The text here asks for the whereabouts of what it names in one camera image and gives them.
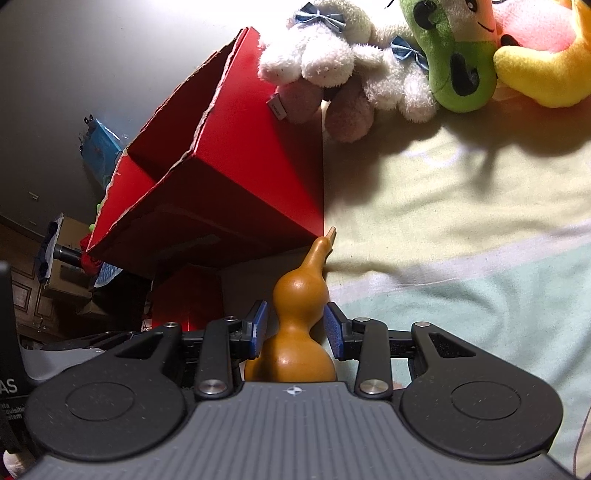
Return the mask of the brown wooden gourd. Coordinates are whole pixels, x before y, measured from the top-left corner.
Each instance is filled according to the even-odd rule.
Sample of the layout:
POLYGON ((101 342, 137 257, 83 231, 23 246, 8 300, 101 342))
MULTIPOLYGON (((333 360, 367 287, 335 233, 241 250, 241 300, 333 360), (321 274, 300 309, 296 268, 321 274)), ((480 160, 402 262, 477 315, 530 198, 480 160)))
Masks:
POLYGON ((332 252, 335 228, 315 239, 301 265, 280 277, 273 288, 279 330, 263 343, 259 357, 245 364, 245 379, 256 382, 313 383, 335 381, 335 366, 311 328, 321 321, 329 288, 325 260, 332 252))

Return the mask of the blue patterned cloth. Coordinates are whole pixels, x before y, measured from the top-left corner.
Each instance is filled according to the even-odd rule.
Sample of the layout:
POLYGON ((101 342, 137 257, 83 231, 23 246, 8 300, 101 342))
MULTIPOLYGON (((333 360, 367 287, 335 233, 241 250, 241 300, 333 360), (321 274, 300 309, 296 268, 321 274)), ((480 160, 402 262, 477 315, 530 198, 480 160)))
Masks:
POLYGON ((122 272, 122 269, 114 265, 103 262, 95 280, 94 287, 102 288, 108 285, 122 272))

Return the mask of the red cardboard box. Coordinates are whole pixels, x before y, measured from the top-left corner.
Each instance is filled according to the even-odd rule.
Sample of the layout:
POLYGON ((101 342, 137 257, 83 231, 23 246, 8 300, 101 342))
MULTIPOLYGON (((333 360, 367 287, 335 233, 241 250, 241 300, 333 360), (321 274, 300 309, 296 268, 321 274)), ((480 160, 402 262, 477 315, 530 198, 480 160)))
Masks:
POLYGON ((135 273, 221 268, 308 246, 324 232, 322 120, 270 108, 245 28, 156 109, 120 156, 89 241, 135 273))

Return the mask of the wooden cabinet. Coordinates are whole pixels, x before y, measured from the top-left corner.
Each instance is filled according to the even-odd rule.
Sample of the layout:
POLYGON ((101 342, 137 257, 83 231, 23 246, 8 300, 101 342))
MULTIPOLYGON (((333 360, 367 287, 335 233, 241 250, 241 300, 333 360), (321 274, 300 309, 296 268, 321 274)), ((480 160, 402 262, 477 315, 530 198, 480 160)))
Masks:
POLYGON ((50 278, 38 277, 36 257, 41 237, 11 220, 1 219, 1 258, 12 268, 12 290, 19 334, 48 343, 92 333, 86 308, 90 281, 78 268, 55 260, 50 278))

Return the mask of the blue gift bag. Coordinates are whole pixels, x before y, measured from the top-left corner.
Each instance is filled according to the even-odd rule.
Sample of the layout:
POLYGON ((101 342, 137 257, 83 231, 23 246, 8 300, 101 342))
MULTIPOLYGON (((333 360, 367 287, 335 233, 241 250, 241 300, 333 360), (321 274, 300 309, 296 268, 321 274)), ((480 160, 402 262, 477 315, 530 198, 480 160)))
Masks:
POLYGON ((105 189, 124 147, 121 139, 92 114, 84 118, 87 131, 79 147, 83 161, 105 189))

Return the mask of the white fluffy plush toy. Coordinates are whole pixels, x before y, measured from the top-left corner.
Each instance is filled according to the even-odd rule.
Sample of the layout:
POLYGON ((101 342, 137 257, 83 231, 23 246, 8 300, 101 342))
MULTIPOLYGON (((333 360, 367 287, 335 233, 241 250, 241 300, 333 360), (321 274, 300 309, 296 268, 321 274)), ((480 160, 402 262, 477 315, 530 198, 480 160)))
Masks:
POLYGON ((379 111, 414 123, 438 111, 427 59, 397 1, 308 1, 259 47, 257 76, 276 88, 276 117, 303 124, 324 109, 339 142, 366 136, 379 111))

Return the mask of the green and yellow plush toy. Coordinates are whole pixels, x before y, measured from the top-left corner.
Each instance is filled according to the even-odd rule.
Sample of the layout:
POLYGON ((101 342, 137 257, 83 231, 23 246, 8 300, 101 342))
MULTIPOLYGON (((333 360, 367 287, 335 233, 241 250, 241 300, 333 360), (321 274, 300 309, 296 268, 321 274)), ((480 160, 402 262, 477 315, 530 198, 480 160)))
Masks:
POLYGON ((590 95, 587 1, 403 1, 435 99, 455 113, 482 108, 498 84, 548 108, 590 95))

